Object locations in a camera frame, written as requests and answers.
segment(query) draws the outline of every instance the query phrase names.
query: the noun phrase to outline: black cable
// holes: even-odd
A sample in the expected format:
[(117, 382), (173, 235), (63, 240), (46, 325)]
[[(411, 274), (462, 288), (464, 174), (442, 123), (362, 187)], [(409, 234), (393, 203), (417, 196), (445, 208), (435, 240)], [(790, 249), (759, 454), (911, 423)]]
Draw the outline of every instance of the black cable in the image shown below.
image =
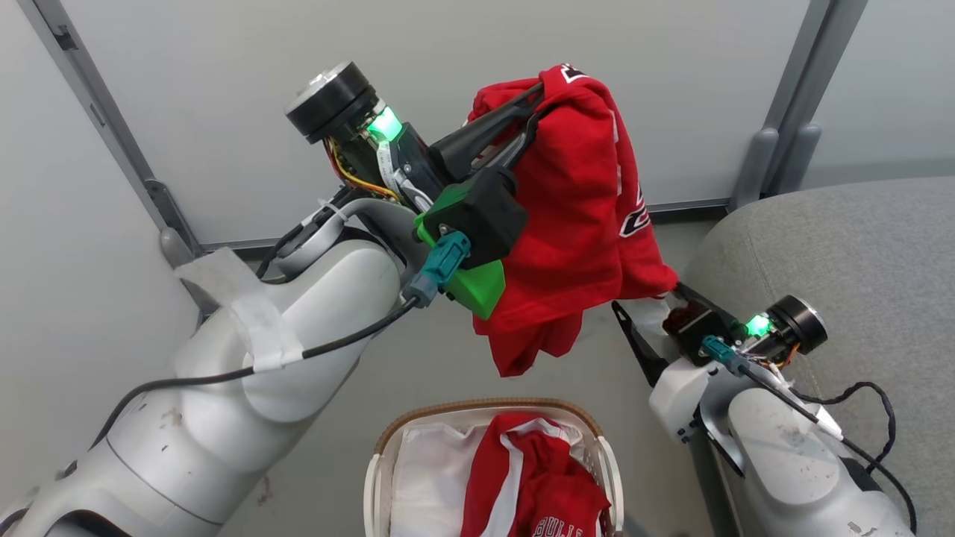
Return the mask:
[[(796, 404), (795, 401), (786, 397), (786, 395), (783, 394), (777, 387), (763, 380), (756, 373), (753, 373), (752, 371), (750, 371), (750, 368), (748, 365), (740, 365), (738, 368), (738, 371), (742, 373), (743, 375), (748, 376), (756, 384), (759, 384), (761, 387), (765, 388), (766, 390), (769, 390), (774, 396), (779, 398), (779, 400), (781, 400), (782, 402), (788, 404), (790, 407), (793, 408), (793, 410), (799, 412), (804, 418), (808, 419), (812, 423), (815, 423), (815, 424), (819, 423), (819, 418), (814, 416), (808, 410)], [(916, 514), (915, 514), (915, 503), (912, 502), (912, 497), (908, 495), (908, 491), (905, 490), (904, 486), (902, 486), (902, 482), (900, 482), (892, 474), (892, 472), (888, 470), (888, 468), (883, 466), (881, 462), (876, 461), (876, 459), (873, 456), (863, 451), (862, 448), (850, 442), (845, 437), (842, 437), (840, 441), (842, 442), (843, 445), (845, 445), (846, 447), (854, 451), (857, 455), (865, 459), (870, 465), (872, 465), (877, 470), (879, 470), (882, 473), (882, 475), (885, 476), (885, 478), (888, 479), (889, 482), (896, 487), (896, 490), (898, 490), (899, 494), (902, 495), (902, 500), (905, 502), (905, 509), (908, 511), (908, 527), (909, 529), (912, 530), (913, 534), (916, 534), (917, 533), (916, 529), (918, 528), (918, 522), (916, 520)]]
[(205, 386), (208, 384), (219, 384), (220, 382), (228, 382), (229, 380), (236, 380), (238, 378), (243, 378), (244, 376), (250, 376), (253, 373), (255, 372), (252, 371), (251, 367), (243, 367), (242, 369), (230, 371), (229, 373), (223, 373), (222, 375), (194, 376), (191, 378), (164, 378), (162, 380), (152, 380), (150, 382), (146, 382), (145, 384), (140, 384), (119, 400), (119, 404), (113, 409), (113, 413), (106, 418), (106, 423), (104, 423), (102, 429), (99, 430), (99, 434), (96, 435), (96, 440), (93, 440), (93, 445), (90, 446), (90, 449), (96, 447), (98, 443), (106, 438), (106, 435), (110, 432), (110, 429), (113, 428), (114, 423), (116, 423), (117, 419), (119, 419), (119, 415), (122, 414), (123, 409), (125, 409), (126, 405), (128, 405), (130, 401), (135, 399), (137, 396), (145, 394), (146, 392), (161, 390), (163, 388), (180, 388), (184, 386)]
[(296, 235), (302, 232), (302, 224), (299, 223), (293, 227), (288, 233), (282, 236), (268, 251), (265, 253), (265, 256), (262, 258), (262, 263), (259, 264), (259, 269), (255, 271), (255, 277), (260, 280), (265, 277), (265, 273), (268, 271), (268, 265), (272, 263), (272, 260), (275, 259), (275, 256), (279, 253), (279, 250), (283, 246), (288, 244), (288, 241), (295, 238)]
[(361, 341), (362, 339), (365, 339), (369, 335), (374, 335), (378, 332), (381, 332), (382, 330), (387, 328), (389, 325), (391, 325), (394, 321), (400, 319), (405, 313), (407, 313), (408, 311), (411, 311), (411, 309), (414, 307), (415, 304), (417, 304), (417, 302), (418, 302), (418, 297), (412, 296), (411, 298), (406, 300), (405, 303), (402, 304), (400, 308), (396, 308), (392, 310), (391, 313), (382, 317), (380, 321), (372, 323), (369, 326), (359, 330), (356, 333), (346, 335), (345, 337), (336, 339), (334, 341), (330, 341), (329, 343), (326, 343), (324, 345), (319, 345), (318, 347), (305, 349), (304, 351), (302, 351), (302, 359), (309, 359), (319, 354), (325, 354), (325, 353), (330, 353), (331, 351), (337, 351), (338, 349), (341, 349), (342, 347), (348, 347), (352, 343)]
[(22, 519), (24, 515), (26, 514), (27, 514), (27, 509), (24, 507), (22, 509), (17, 509), (13, 511), (13, 513), (11, 513), (9, 517), (0, 521), (0, 536), (2, 536), (4, 533), (7, 533), (7, 530), (10, 529), (11, 526), (16, 524), (16, 521)]
[[(851, 397), (855, 392), (861, 390), (862, 388), (871, 388), (877, 394), (879, 394), (879, 397), (882, 399), (882, 407), (885, 408), (885, 414), (889, 417), (889, 423), (888, 423), (889, 440), (885, 442), (885, 446), (882, 448), (882, 452), (879, 453), (879, 455), (876, 457), (876, 461), (882, 462), (885, 460), (886, 457), (888, 457), (889, 452), (892, 451), (892, 446), (895, 445), (896, 419), (895, 419), (895, 410), (893, 410), (892, 408), (892, 401), (889, 400), (889, 395), (886, 394), (885, 390), (883, 390), (878, 384), (876, 384), (875, 382), (869, 382), (867, 380), (863, 382), (857, 382), (853, 384), (852, 386), (850, 386), (848, 389), (846, 389), (846, 391), (842, 392), (841, 396), (833, 397), (831, 399), (820, 399), (818, 397), (806, 396), (793, 389), (790, 389), (790, 391), (793, 392), (793, 395), (795, 395), (796, 397), (799, 397), (800, 399), (806, 402), (811, 402), (811, 403), (816, 403), (821, 405), (833, 405), (833, 404), (839, 404), (845, 401), (846, 399)], [(867, 474), (871, 474), (872, 470), (874, 470), (875, 468), (876, 468), (875, 466), (873, 466), (872, 464), (869, 464), (869, 466), (865, 468), (865, 472)]]
[[(343, 347), (348, 347), (352, 343), (356, 343), (365, 339), (370, 335), (381, 332), (394, 321), (401, 318), (405, 313), (410, 311), (415, 304), (418, 302), (418, 297), (413, 296), (405, 301), (405, 303), (395, 310), (392, 310), (389, 314), (385, 315), (382, 319), (371, 323), (369, 326), (359, 330), (356, 333), (351, 333), (345, 337), (338, 338), (334, 341), (330, 341), (318, 347), (312, 347), (311, 349), (305, 349), (302, 351), (302, 359), (308, 359), (315, 357), (319, 354), (326, 354), (332, 351), (337, 351)], [(113, 413), (106, 419), (106, 423), (103, 424), (103, 427), (99, 430), (99, 434), (96, 435), (96, 440), (93, 441), (93, 445), (90, 446), (90, 449), (96, 447), (103, 439), (106, 438), (106, 435), (109, 434), (110, 429), (113, 428), (113, 425), (116, 424), (119, 415), (122, 414), (123, 409), (137, 396), (145, 394), (146, 392), (152, 392), (154, 390), (161, 390), (164, 388), (181, 388), (187, 386), (207, 386), (209, 384), (219, 384), (222, 382), (228, 382), (230, 380), (238, 380), (239, 378), (244, 378), (246, 376), (252, 376), (255, 372), (251, 367), (243, 367), (242, 369), (232, 371), (229, 373), (223, 373), (221, 375), (213, 376), (195, 376), (191, 378), (165, 378), (163, 380), (153, 380), (151, 382), (146, 382), (145, 384), (140, 384), (134, 388), (130, 393), (126, 394), (123, 399), (119, 401), (119, 404), (116, 408), (113, 409)]]

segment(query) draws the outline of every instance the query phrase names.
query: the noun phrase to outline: gray fabric surface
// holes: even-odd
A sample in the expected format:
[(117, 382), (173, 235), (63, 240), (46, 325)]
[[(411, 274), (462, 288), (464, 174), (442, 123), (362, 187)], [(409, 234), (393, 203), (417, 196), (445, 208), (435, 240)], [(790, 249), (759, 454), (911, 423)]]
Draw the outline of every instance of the gray fabric surface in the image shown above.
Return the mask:
[[(886, 465), (915, 500), (919, 535), (955, 535), (955, 179), (852, 184), (748, 205), (711, 232), (683, 281), (741, 319), (784, 294), (812, 304), (829, 342), (788, 377), (822, 397), (859, 380), (884, 388), (898, 420)], [(847, 438), (881, 451), (886, 418), (874, 393), (832, 413)], [(892, 485), (876, 479), (904, 513)]]

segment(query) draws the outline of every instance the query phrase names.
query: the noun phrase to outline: wires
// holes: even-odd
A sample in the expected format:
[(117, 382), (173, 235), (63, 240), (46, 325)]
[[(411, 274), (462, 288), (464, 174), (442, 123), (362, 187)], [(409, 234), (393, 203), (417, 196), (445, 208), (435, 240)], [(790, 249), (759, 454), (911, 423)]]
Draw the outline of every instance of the wires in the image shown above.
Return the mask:
[(288, 241), (295, 238), (295, 235), (298, 235), (299, 233), (301, 233), (302, 229), (303, 227), (301, 224), (296, 225), (288, 233), (283, 235), (282, 238), (278, 240), (278, 242), (276, 242), (274, 245), (272, 245), (271, 248), (268, 249), (268, 251), (265, 253), (265, 256), (262, 258), (262, 263), (259, 264), (259, 268), (255, 271), (256, 278), (259, 278), (261, 280), (265, 277), (265, 273), (268, 272), (268, 265), (272, 262), (273, 259), (275, 259), (275, 256), (279, 253), (279, 250), (282, 249), (283, 246), (288, 244)]
[[(838, 397), (833, 397), (831, 399), (820, 399), (816, 397), (805, 396), (801, 394), (800, 392), (797, 392), (796, 390), (792, 390), (792, 389), (790, 391), (793, 392), (794, 396), (799, 397), (800, 399), (806, 402), (822, 404), (822, 405), (833, 405), (833, 404), (839, 404), (845, 401), (846, 399), (851, 397), (855, 392), (861, 390), (862, 388), (871, 388), (877, 394), (879, 394), (879, 397), (882, 399), (882, 407), (885, 408), (885, 414), (889, 418), (889, 423), (888, 423), (889, 440), (885, 442), (885, 446), (882, 448), (882, 452), (879, 453), (879, 455), (876, 457), (876, 461), (882, 462), (885, 460), (889, 452), (892, 450), (892, 446), (895, 445), (896, 419), (895, 419), (895, 410), (892, 409), (892, 402), (889, 400), (889, 395), (886, 394), (885, 390), (883, 390), (878, 384), (876, 384), (875, 382), (869, 382), (869, 381), (856, 382), (855, 384), (847, 388), (846, 391), (842, 392), (842, 395)], [(874, 469), (875, 469), (875, 466), (873, 466), (872, 464), (869, 464), (869, 466), (865, 468), (865, 472), (871, 474), (872, 470)]]
[[(302, 359), (308, 359), (315, 357), (319, 354), (326, 354), (332, 351), (337, 351), (344, 347), (348, 347), (352, 343), (356, 343), (365, 339), (370, 335), (381, 332), (394, 321), (400, 319), (408, 311), (410, 311), (415, 304), (418, 302), (418, 297), (413, 296), (405, 301), (400, 308), (392, 310), (389, 314), (385, 315), (378, 321), (371, 323), (369, 326), (359, 330), (356, 333), (351, 333), (345, 337), (341, 337), (329, 343), (319, 345), (318, 347), (312, 347), (311, 349), (305, 349), (302, 351)], [(99, 434), (96, 435), (96, 440), (93, 441), (93, 445), (90, 446), (90, 449), (96, 447), (103, 439), (106, 438), (106, 435), (109, 434), (110, 429), (113, 428), (113, 425), (116, 424), (119, 415), (122, 414), (122, 411), (126, 408), (129, 403), (136, 397), (145, 394), (146, 392), (152, 392), (154, 390), (162, 390), (165, 388), (183, 388), (188, 386), (207, 386), (210, 384), (220, 384), (223, 382), (228, 382), (230, 380), (238, 380), (240, 378), (245, 378), (246, 376), (255, 375), (255, 372), (251, 367), (243, 367), (236, 371), (229, 373), (223, 373), (221, 375), (213, 376), (195, 376), (191, 378), (165, 378), (163, 380), (153, 380), (151, 382), (146, 382), (145, 384), (140, 384), (134, 388), (130, 393), (126, 394), (123, 399), (119, 401), (119, 404), (113, 409), (113, 413), (106, 419), (106, 423), (103, 424), (103, 427), (99, 430)]]
[(784, 362), (782, 362), (781, 364), (779, 364), (779, 369), (782, 369), (782, 368), (788, 366), (788, 365), (790, 364), (790, 362), (793, 361), (793, 357), (796, 356), (796, 351), (798, 351), (798, 350), (799, 350), (799, 343), (797, 342), (795, 345), (793, 345), (793, 349), (792, 349), (791, 351), (789, 351), (789, 355), (786, 356), (786, 361), (784, 361)]
[[(770, 383), (768, 383), (768, 382), (766, 382), (765, 380), (763, 380), (762, 378), (760, 378), (757, 374), (755, 374), (755, 373), (753, 373), (752, 371), (750, 371), (750, 368), (749, 368), (747, 365), (741, 365), (741, 366), (739, 366), (738, 371), (739, 371), (740, 373), (742, 373), (743, 375), (748, 376), (748, 377), (750, 378), (750, 380), (752, 380), (753, 382), (755, 382), (755, 383), (758, 384), (759, 386), (765, 388), (766, 390), (769, 390), (771, 393), (773, 393), (774, 396), (776, 396), (779, 400), (781, 400), (782, 402), (784, 402), (784, 403), (786, 403), (787, 405), (789, 405), (790, 407), (792, 407), (793, 410), (799, 412), (804, 418), (808, 419), (808, 420), (811, 421), (812, 423), (815, 423), (816, 425), (821, 425), (821, 424), (819, 423), (819, 418), (817, 418), (816, 416), (814, 416), (814, 415), (813, 415), (812, 413), (810, 413), (808, 410), (806, 410), (806, 409), (802, 408), (801, 406), (799, 406), (795, 401), (793, 401), (793, 400), (789, 399), (788, 397), (786, 397), (786, 395), (783, 394), (781, 391), (779, 391), (779, 389), (778, 389), (777, 387), (771, 385)], [(851, 396), (852, 394), (848, 394), (848, 395), (843, 394), (843, 395), (844, 395), (845, 397), (849, 397), (849, 396)], [(885, 478), (888, 479), (889, 482), (892, 483), (892, 485), (896, 487), (896, 490), (899, 491), (899, 494), (902, 496), (902, 500), (905, 502), (905, 509), (908, 511), (908, 526), (909, 526), (909, 529), (912, 530), (912, 533), (913, 533), (913, 534), (918, 533), (918, 532), (916, 531), (916, 529), (918, 528), (918, 522), (917, 522), (917, 519), (916, 519), (915, 504), (912, 502), (912, 497), (908, 495), (908, 491), (905, 490), (905, 487), (904, 487), (904, 486), (902, 486), (902, 482), (900, 482), (900, 481), (892, 474), (892, 472), (890, 472), (890, 471), (888, 470), (888, 468), (886, 468), (885, 466), (883, 466), (881, 462), (877, 461), (874, 457), (872, 457), (871, 455), (869, 455), (868, 453), (866, 453), (865, 451), (863, 451), (862, 448), (858, 447), (857, 445), (855, 445), (854, 443), (852, 443), (851, 441), (849, 441), (849, 440), (846, 439), (845, 437), (838, 438), (838, 440), (839, 440), (840, 442), (842, 442), (843, 445), (845, 445), (846, 447), (848, 447), (849, 449), (851, 449), (853, 452), (855, 452), (857, 455), (859, 455), (860, 457), (862, 457), (863, 459), (865, 459), (865, 460), (869, 463), (870, 466), (872, 466), (873, 468), (879, 470), (879, 471), (882, 473), (882, 475), (884, 475)]]
[(369, 190), (371, 192), (374, 192), (381, 196), (385, 196), (387, 198), (392, 198), (393, 200), (398, 199), (397, 194), (395, 194), (388, 188), (385, 188), (384, 186), (378, 186), (377, 184), (371, 184), (371, 183), (368, 183), (367, 181), (362, 181), (358, 179), (358, 177), (356, 177), (354, 174), (350, 173), (345, 168), (345, 165), (342, 163), (342, 159), (338, 154), (338, 142), (334, 140), (325, 139), (325, 150), (329, 154), (329, 159), (331, 160), (332, 169), (335, 170), (335, 173), (338, 175), (338, 177), (342, 181), (345, 181), (347, 183), (352, 183), (355, 186), (364, 188), (365, 190)]

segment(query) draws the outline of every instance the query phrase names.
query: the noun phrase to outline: yellow wire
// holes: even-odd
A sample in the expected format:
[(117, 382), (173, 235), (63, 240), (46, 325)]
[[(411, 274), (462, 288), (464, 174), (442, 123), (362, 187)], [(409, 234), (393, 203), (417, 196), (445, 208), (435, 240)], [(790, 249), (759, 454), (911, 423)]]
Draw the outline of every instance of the yellow wire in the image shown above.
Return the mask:
[(795, 345), (793, 345), (793, 349), (792, 349), (791, 351), (789, 351), (789, 356), (786, 357), (786, 361), (784, 361), (784, 362), (782, 363), (782, 365), (779, 366), (779, 369), (782, 369), (782, 368), (788, 366), (788, 365), (789, 365), (789, 362), (793, 361), (793, 356), (796, 355), (796, 351), (798, 351), (798, 350), (799, 350), (799, 344), (796, 343)]
[(365, 188), (366, 190), (377, 192), (378, 194), (381, 194), (383, 196), (388, 196), (394, 200), (398, 199), (397, 195), (395, 195), (394, 192), (392, 192), (390, 189), (385, 188), (384, 186), (378, 186), (377, 184), (371, 184), (371, 183), (362, 181), (358, 179), (357, 177), (353, 176), (351, 173), (349, 173), (349, 171), (345, 169), (345, 165), (342, 164), (342, 160), (338, 157), (338, 144), (335, 142), (331, 143), (331, 156), (335, 159), (335, 163), (338, 165), (338, 171), (345, 176), (345, 179), (361, 186), (362, 188)]

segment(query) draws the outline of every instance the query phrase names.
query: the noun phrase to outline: basket rim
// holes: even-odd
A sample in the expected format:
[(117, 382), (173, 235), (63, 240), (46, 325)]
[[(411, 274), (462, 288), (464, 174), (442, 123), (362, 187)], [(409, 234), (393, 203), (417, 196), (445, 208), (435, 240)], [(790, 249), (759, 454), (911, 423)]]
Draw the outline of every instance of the basket rim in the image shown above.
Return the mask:
[(388, 445), (388, 442), (392, 439), (394, 433), (415, 419), (426, 418), (437, 414), (445, 414), (448, 412), (474, 410), (479, 408), (494, 408), (499, 406), (523, 406), (528, 408), (549, 407), (564, 410), (580, 418), (581, 421), (586, 424), (587, 428), (590, 429), (590, 432), (593, 433), (594, 437), (602, 437), (604, 435), (604, 433), (601, 432), (600, 425), (598, 425), (594, 418), (592, 418), (583, 408), (565, 400), (549, 397), (494, 397), (487, 399), (466, 399), (463, 401), (443, 403), (419, 408), (401, 415), (398, 417), (398, 419), (392, 421), (392, 423), (385, 429), (385, 432), (381, 434), (381, 437), (378, 438), (378, 443), (374, 447), (374, 453), (376, 455), (384, 454), (385, 446)]

